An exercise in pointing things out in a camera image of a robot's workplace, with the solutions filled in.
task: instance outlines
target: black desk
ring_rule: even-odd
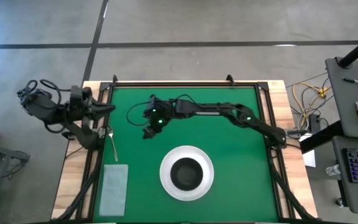
[[[358,80],[358,60],[344,69],[337,64],[336,58],[329,58],[326,60],[326,67],[340,120],[302,141],[303,153],[330,141],[333,136],[358,138],[358,84],[343,80],[344,77]]]
[[[358,139],[335,136],[332,138],[332,144],[339,169],[341,170],[341,180],[338,183],[341,189],[342,200],[353,213],[358,213],[358,184],[349,181],[346,158],[342,153],[342,150],[347,147],[358,149]]]

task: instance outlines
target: gray concrete floor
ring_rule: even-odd
[[[0,0],[0,44],[91,43],[101,3]],[[115,0],[99,42],[278,40],[358,40],[358,0]],[[326,58],[354,47],[99,49],[90,80],[111,80],[114,74],[120,80],[222,80],[230,73],[290,85],[323,73]],[[0,223],[50,218],[67,146],[21,109],[16,91],[39,78],[62,88],[80,85],[88,54],[89,49],[0,50],[0,145],[31,154],[22,171],[4,180]],[[326,77],[309,83],[320,86]],[[296,107],[290,89],[288,97]],[[334,99],[321,112],[330,123],[338,120]],[[320,218],[358,223],[358,215],[333,204],[335,182],[310,181]]]

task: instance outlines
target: green table surface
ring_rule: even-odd
[[[162,100],[190,95],[198,103],[242,103],[259,109],[254,88],[117,88],[116,109],[109,124],[119,161],[114,160],[106,138],[95,203],[94,222],[275,222],[277,212],[264,140],[253,129],[239,128],[220,116],[195,116],[173,120],[153,139],[142,139],[142,127],[126,120],[128,109],[146,102],[151,94]],[[134,108],[130,119],[144,123],[145,105]],[[212,160],[214,182],[206,195],[182,202],[163,189],[159,170],[164,156],[178,146],[191,145]],[[129,166],[126,208],[123,217],[99,215],[103,165]]]

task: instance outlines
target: green mat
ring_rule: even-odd
[[[242,129],[216,116],[173,120],[153,139],[143,140],[141,126],[126,120],[128,109],[155,94],[162,100],[190,95],[198,103],[242,103],[259,114],[253,88],[117,88],[109,124],[119,162],[115,162],[109,139],[95,203],[94,222],[276,222],[277,212],[264,140],[252,129]],[[130,119],[144,123],[145,105],[133,109]],[[203,150],[214,165],[214,182],[198,200],[182,202],[163,189],[159,169],[173,148],[191,145]],[[101,217],[99,204],[103,165],[128,164],[125,215]]]

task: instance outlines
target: wooden table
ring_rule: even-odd
[[[125,82],[148,82],[148,81],[120,81],[121,83]],[[206,81],[176,81],[176,82],[206,82]],[[268,82],[269,93],[273,105],[273,112],[276,119],[276,125],[283,129],[292,129],[295,127],[293,122],[292,113],[290,109],[290,104],[288,102],[287,91],[285,90],[285,84],[282,80],[267,80],[267,81],[236,81],[236,82]],[[99,95],[99,86],[101,81],[87,81],[84,82],[84,87],[88,86],[92,89],[93,97],[97,98]],[[107,94],[103,95],[103,101],[107,101]],[[269,112],[267,110],[267,103],[264,97],[262,97],[262,105],[264,107],[265,117],[267,123],[269,124]],[[295,140],[287,139],[288,143],[296,144],[298,143]],[[77,150],[81,146],[77,141],[70,141],[67,148],[67,154]],[[306,208],[306,210],[314,217],[317,217],[316,207],[314,205],[313,196],[310,189],[310,184],[308,176],[305,169],[305,164],[303,163],[302,153],[299,149],[295,147],[288,146],[283,151],[283,158],[285,163],[285,168],[287,172],[288,182],[291,188],[291,191],[294,193],[295,197],[299,202]],[[79,150],[75,154],[71,155],[63,164],[62,176],[60,178],[60,183],[58,186],[58,191],[55,199],[55,204],[53,206],[52,217],[59,217],[71,204],[75,196],[80,190],[81,181],[83,178],[85,160],[86,160],[87,151],[85,149]],[[283,208],[283,216],[288,217],[287,202],[283,192],[279,188],[280,201]],[[83,206],[83,216],[88,212],[90,192],[88,191],[85,197],[85,202]]]

